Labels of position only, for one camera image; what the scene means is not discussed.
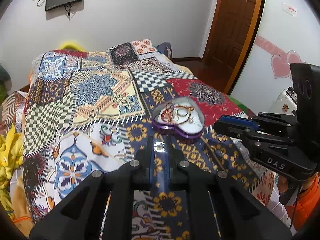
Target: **hand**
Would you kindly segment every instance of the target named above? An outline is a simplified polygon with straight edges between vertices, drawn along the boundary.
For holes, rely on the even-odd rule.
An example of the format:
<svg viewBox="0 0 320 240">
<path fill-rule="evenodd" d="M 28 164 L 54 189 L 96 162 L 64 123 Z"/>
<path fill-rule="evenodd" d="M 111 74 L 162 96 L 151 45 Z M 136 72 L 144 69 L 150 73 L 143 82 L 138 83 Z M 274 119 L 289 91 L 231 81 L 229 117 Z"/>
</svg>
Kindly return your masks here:
<svg viewBox="0 0 320 240">
<path fill-rule="evenodd" d="M 310 188 L 313 184 L 313 181 L 315 180 L 317 173 L 315 173 L 312 177 L 307 179 L 303 184 L 302 184 L 302 190 L 306 190 Z M 278 182 L 278 190 L 280 193 L 284 193 L 288 190 L 288 180 L 287 178 L 279 175 L 279 182 Z"/>
</svg>

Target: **silver bolt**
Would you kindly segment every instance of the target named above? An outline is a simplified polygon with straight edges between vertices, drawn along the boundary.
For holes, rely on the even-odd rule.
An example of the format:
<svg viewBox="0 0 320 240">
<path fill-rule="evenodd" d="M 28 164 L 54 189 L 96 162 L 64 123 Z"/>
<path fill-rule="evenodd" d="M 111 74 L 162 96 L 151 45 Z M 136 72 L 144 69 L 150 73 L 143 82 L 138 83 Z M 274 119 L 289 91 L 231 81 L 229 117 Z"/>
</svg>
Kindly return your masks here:
<svg viewBox="0 0 320 240">
<path fill-rule="evenodd" d="M 186 167 L 188 167 L 190 165 L 190 163 L 188 161 L 181 161 L 181 162 L 179 162 L 179 165 L 181 167 L 186 168 Z"/>
<path fill-rule="evenodd" d="M 217 175 L 222 178 L 225 179 L 228 175 L 228 173 L 226 171 L 218 171 Z"/>
<path fill-rule="evenodd" d="M 140 165 L 140 162 L 138 160 L 132 160 L 130 161 L 130 166 L 137 167 Z"/>
<path fill-rule="evenodd" d="M 102 175 L 102 171 L 100 170 L 95 170 L 92 172 L 92 176 L 95 177 L 95 178 L 98 178 Z"/>
</svg>

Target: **wooden door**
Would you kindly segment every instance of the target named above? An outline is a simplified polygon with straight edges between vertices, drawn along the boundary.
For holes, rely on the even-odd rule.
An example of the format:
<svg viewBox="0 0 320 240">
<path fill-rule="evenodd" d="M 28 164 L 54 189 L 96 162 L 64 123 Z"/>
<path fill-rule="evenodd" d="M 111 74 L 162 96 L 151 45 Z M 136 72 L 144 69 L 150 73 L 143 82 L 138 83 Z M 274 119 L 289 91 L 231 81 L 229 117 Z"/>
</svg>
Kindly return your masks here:
<svg viewBox="0 0 320 240">
<path fill-rule="evenodd" d="M 227 93 L 248 51 L 261 0 L 218 0 L 203 62 L 225 79 Z"/>
</svg>

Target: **orange shirt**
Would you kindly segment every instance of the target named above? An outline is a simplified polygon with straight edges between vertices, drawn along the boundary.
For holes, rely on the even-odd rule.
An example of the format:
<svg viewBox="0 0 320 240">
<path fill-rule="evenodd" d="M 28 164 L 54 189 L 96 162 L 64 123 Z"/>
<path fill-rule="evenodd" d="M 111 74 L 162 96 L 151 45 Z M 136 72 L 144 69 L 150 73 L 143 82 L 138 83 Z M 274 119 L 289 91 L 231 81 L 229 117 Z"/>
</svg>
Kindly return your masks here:
<svg viewBox="0 0 320 240">
<path fill-rule="evenodd" d="M 293 225 L 296 230 L 299 230 L 306 222 L 308 216 L 312 213 L 314 207 L 320 198 L 319 177 L 316 175 L 313 184 L 305 192 L 299 194 L 296 213 L 294 215 Z M 292 218 L 294 205 L 285 206 L 288 215 Z"/>
</svg>

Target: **bed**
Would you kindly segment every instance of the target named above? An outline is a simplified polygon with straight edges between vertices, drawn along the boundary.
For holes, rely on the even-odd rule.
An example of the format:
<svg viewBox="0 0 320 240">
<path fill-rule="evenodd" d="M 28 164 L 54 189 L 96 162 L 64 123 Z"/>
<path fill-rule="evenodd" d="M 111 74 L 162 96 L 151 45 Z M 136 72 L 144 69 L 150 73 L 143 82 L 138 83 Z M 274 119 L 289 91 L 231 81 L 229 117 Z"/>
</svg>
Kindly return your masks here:
<svg viewBox="0 0 320 240">
<path fill-rule="evenodd" d="M 228 172 L 268 205 L 274 172 L 250 161 L 240 140 L 212 128 L 223 114 L 247 117 L 246 113 L 188 68 L 172 63 L 150 40 L 97 52 L 46 52 L 33 61 L 30 83 L 27 99 L 22 100 L 22 173 L 33 223 L 92 171 L 118 169 L 146 145 L 148 136 L 162 139 L 152 129 L 152 111 L 182 96 L 191 96 L 198 104 L 205 129 L 191 145 L 173 137 L 173 147 L 202 170 Z M 165 192 L 161 185 L 165 160 L 156 158 L 155 165 L 158 179 L 153 190 L 134 194 L 132 238 L 188 239 L 186 193 Z"/>
</svg>

